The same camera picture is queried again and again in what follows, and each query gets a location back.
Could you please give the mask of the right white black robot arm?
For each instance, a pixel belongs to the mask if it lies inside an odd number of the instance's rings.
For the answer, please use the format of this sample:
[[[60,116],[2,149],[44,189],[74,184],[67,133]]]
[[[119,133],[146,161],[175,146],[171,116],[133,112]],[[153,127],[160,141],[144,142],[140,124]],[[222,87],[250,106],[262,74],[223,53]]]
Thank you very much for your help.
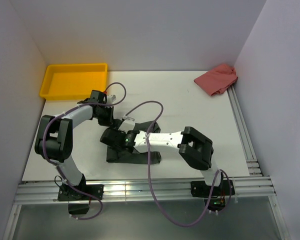
[[[107,128],[100,142],[107,146],[108,163],[159,164],[162,153],[178,153],[188,166],[203,175],[207,191],[219,194],[223,188],[223,174],[213,159],[213,141],[193,127],[172,133]]]

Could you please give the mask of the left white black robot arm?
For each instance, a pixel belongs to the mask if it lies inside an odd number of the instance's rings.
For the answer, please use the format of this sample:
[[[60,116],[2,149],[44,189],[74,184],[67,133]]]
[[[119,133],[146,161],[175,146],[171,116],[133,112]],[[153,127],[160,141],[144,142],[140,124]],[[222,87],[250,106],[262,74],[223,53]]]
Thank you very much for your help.
[[[63,191],[76,200],[86,197],[86,178],[72,157],[73,129],[87,120],[96,118],[101,126],[113,121],[115,95],[93,90],[89,98],[59,115],[44,115],[40,119],[34,150],[52,164],[62,180]]]

